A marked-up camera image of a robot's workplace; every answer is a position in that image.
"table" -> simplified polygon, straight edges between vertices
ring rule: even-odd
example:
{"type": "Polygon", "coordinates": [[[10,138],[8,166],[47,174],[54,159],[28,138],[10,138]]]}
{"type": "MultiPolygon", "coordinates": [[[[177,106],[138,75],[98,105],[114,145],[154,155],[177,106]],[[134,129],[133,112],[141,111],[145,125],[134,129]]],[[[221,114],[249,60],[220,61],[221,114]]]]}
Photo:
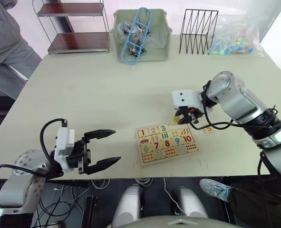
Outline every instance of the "table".
{"type": "MultiPolygon", "coordinates": [[[[217,73],[229,70],[244,79],[268,107],[277,105],[281,118],[281,71],[265,54],[209,56],[178,53],[179,36],[171,40],[168,61],[119,63],[109,53],[46,56],[24,87],[0,126],[0,164],[13,163],[26,150],[40,149],[39,132],[54,118],[68,119],[79,140],[84,132],[113,129],[117,133],[92,140],[92,162],[121,156],[107,170],[79,175],[77,170],[59,179],[255,175],[260,150],[243,129],[230,127],[211,134],[193,131],[199,152],[184,159],[141,167],[135,128],[170,122],[174,116],[171,91],[195,89],[217,73]]],[[[217,106],[212,121],[229,121],[217,106]]],[[[45,131],[48,148],[55,145],[59,124],[45,131]]],[[[264,167],[262,173],[268,173],[264,167]]],[[[1,178],[9,169],[0,172],[1,178]]]]}

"person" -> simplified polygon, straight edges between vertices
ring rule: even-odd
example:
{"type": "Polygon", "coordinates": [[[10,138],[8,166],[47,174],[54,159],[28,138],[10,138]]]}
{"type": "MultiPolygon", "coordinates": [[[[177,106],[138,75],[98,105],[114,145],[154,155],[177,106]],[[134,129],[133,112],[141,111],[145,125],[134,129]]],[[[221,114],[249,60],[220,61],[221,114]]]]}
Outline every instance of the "person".
{"type": "MultiPolygon", "coordinates": [[[[262,187],[258,182],[244,182],[231,187],[211,179],[201,179],[201,189],[208,195],[229,203],[242,222],[252,228],[270,227],[264,210],[262,187]]],[[[281,228],[281,194],[266,193],[267,208],[274,228],[281,228]]]]}
{"type": "Polygon", "coordinates": [[[26,80],[14,69],[30,78],[41,61],[22,38],[16,20],[6,11],[13,8],[17,1],[0,0],[0,90],[14,100],[26,84],[26,80]]]}

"blue clip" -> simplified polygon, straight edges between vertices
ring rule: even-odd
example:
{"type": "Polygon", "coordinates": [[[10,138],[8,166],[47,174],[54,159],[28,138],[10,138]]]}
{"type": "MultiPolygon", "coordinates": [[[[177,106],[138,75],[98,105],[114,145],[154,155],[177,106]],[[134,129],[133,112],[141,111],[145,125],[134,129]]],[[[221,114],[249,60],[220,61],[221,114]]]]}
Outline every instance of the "blue clip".
{"type": "Polygon", "coordinates": [[[127,63],[127,64],[129,64],[129,65],[134,65],[134,64],[138,63],[140,54],[141,54],[142,49],[143,49],[144,44],[145,44],[146,36],[147,36],[147,34],[148,34],[148,31],[149,31],[149,27],[150,27],[150,24],[151,24],[151,20],[152,20],[152,12],[151,12],[151,10],[149,10],[149,9],[147,9],[147,8],[145,8],[145,7],[141,7],[141,8],[138,9],[138,11],[137,11],[137,13],[136,13],[136,16],[135,16],[135,18],[134,18],[132,27],[131,27],[131,29],[130,29],[130,31],[129,31],[129,34],[127,35],[125,45],[124,45],[124,47],[123,47],[123,49],[122,49],[122,52],[121,52],[121,59],[122,59],[122,61],[124,61],[125,63],[127,63]],[[140,13],[141,10],[145,10],[146,12],[149,13],[150,19],[149,19],[149,21],[147,22],[147,24],[143,24],[143,23],[139,22],[139,13],[140,13]],[[141,25],[142,27],[145,27],[145,35],[144,35],[144,38],[143,38],[143,40],[142,40],[142,42],[141,42],[140,45],[137,45],[136,43],[133,43],[133,42],[130,41],[130,36],[131,36],[131,34],[132,34],[132,32],[133,32],[134,26],[138,26],[138,25],[141,25]],[[124,58],[125,50],[126,50],[128,44],[134,45],[135,47],[139,48],[139,50],[138,50],[138,52],[137,52],[136,60],[135,60],[134,62],[126,61],[125,58],[124,58]]]}

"gray sweatpants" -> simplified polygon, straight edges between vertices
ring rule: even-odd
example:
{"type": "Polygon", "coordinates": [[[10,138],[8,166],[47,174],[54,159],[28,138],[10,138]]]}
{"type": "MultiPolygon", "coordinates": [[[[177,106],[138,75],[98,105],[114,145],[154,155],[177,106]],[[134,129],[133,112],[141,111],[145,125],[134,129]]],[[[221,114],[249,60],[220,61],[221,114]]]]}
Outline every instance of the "gray sweatpants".
{"type": "Polygon", "coordinates": [[[27,81],[11,67],[30,78],[40,61],[41,58],[27,43],[18,47],[0,64],[0,91],[16,100],[27,81]]]}

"plastic storage basket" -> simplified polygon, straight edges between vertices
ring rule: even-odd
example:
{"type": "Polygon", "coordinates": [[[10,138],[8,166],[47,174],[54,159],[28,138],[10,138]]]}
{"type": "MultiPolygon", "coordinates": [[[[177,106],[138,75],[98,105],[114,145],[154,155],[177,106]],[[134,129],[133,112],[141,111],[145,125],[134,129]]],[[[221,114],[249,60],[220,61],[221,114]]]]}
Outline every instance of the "plastic storage basket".
{"type": "MultiPolygon", "coordinates": [[[[165,47],[148,48],[147,52],[141,54],[139,61],[167,60],[169,55],[172,29],[168,26],[167,20],[165,18],[166,12],[163,9],[151,9],[151,11],[153,13],[153,18],[149,31],[152,36],[157,34],[157,36],[164,39],[165,47]]],[[[120,37],[117,33],[117,26],[121,21],[132,23],[136,13],[137,9],[119,9],[114,13],[115,22],[111,32],[113,33],[115,51],[120,62],[123,62],[121,59],[121,52],[124,43],[119,43],[120,37]]],[[[145,14],[140,14],[140,19],[145,22],[145,14]]],[[[126,52],[125,59],[127,61],[135,61],[135,57],[130,55],[129,52],[126,52]]]]}

